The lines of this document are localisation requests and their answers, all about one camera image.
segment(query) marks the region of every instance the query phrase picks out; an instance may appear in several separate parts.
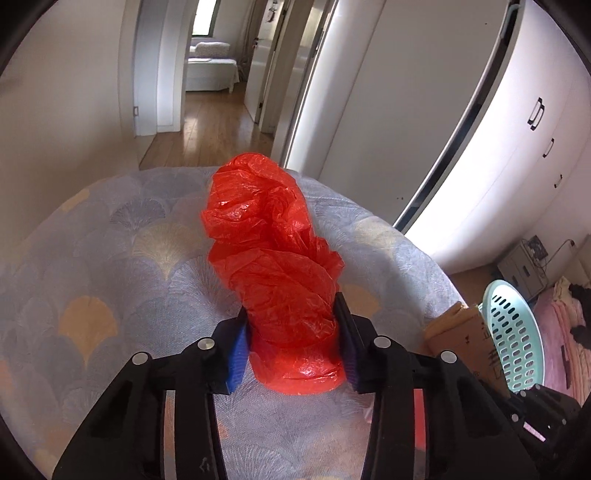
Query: power cord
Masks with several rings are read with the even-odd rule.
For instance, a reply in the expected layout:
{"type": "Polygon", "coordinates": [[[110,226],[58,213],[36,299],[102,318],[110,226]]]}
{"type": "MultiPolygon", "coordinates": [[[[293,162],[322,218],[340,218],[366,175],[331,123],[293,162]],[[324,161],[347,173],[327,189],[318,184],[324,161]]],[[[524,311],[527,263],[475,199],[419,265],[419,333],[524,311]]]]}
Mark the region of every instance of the power cord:
{"type": "Polygon", "coordinates": [[[554,259],[554,257],[555,257],[556,255],[558,255],[558,252],[560,252],[560,251],[562,250],[562,247],[564,247],[564,246],[565,246],[567,243],[569,243],[569,242],[570,242],[570,246],[571,246],[571,247],[576,247],[576,246],[577,246],[577,245],[574,243],[574,240],[572,240],[572,239],[570,239],[570,238],[569,238],[569,239],[567,239],[567,240],[565,240],[565,241],[564,241],[564,243],[558,247],[558,250],[557,250],[556,252],[554,252],[554,254],[553,254],[551,257],[550,257],[550,259],[549,259],[548,261],[545,261],[545,262],[544,262],[544,274],[546,273],[546,268],[548,268],[548,264],[549,264],[550,262],[552,262],[552,260],[554,259]]]}

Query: white wardrobe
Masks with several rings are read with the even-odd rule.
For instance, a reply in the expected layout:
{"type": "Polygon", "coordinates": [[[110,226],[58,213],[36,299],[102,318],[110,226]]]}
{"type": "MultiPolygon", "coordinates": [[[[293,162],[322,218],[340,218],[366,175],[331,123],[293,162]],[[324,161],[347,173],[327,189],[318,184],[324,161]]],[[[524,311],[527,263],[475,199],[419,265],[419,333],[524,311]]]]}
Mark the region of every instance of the white wardrobe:
{"type": "Polygon", "coordinates": [[[533,1],[498,89],[407,236],[447,273],[496,260],[536,223],[591,131],[589,74],[533,1]]]}
{"type": "MultiPolygon", "coordinates": [[[[589,80],[534,0],[386,0],[344,106],[318,114],[342,112],[326,156],[304,126],[287,167],[397,225],[448,274],[478,267],[564,187],[591,133],[589,80]]],[[[301,117],[326,136],[314,107],[301,117]]]]}

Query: wooden floor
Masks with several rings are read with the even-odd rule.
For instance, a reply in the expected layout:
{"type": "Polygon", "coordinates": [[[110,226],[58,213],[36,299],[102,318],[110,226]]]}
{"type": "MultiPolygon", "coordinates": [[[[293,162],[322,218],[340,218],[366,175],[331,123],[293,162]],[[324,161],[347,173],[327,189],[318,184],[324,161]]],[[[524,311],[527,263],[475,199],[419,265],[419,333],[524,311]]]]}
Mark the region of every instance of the wooden floor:
{"type": "Polygon", "coordinates": [[[139,168],[218,166],[250,151],[269,156],[273,139],[252,122],[245,90],[239,83],[233,93],[187,92],[184,129],[156,135],[139,168]]]}

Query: metal screw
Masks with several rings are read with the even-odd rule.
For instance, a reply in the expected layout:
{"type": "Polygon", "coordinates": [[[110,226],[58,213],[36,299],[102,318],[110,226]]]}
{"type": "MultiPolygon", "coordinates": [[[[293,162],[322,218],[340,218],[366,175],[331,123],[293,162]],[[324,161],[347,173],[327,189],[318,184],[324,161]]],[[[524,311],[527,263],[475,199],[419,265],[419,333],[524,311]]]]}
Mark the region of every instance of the metal screw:
{"type": "Polygon", "coordinates": [[[447,364],[454,364],[457,362],[457,355],[449,350],[441,352],[441,360],[447,364]]]}
{"type": "Polygon", "coordinates": [[[145,352],[136,353],[132,358],[131,361],[134,365],[143,365],[148,361],[148,354],[145,352]]]}
{"type": "Polygon", "coordinates": [[[216,342],[213,340],[213,338],[205,337],[197,342],[197,346],[200,350],[211,350],[216,346],[216,342]]]}
{"type": "Polygon", "coordinates": [[[392,345],[392,340],[390,340],[388,337],[380,335],[374,338],[374,345],[378,348],[390,348],[392,345]]]}

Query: blue gripper pad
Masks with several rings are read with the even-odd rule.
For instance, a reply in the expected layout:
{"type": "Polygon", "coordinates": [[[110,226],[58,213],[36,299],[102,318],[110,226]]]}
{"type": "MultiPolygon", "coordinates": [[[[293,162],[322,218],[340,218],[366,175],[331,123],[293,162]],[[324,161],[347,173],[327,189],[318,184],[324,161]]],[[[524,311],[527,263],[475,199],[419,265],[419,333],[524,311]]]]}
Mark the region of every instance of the blue gripper pad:
{"type": "Polygon", "coordinates": [[[240,333],[236,338],[234,347],[229,352],[228,356],[228,378],[226,385],[228,391],[233,393],[242,383],[244,377],[244,370],[246,370],[246,363],[248,362],[248,340],[246,338],[246,324],[240,329],[240,333]]]}

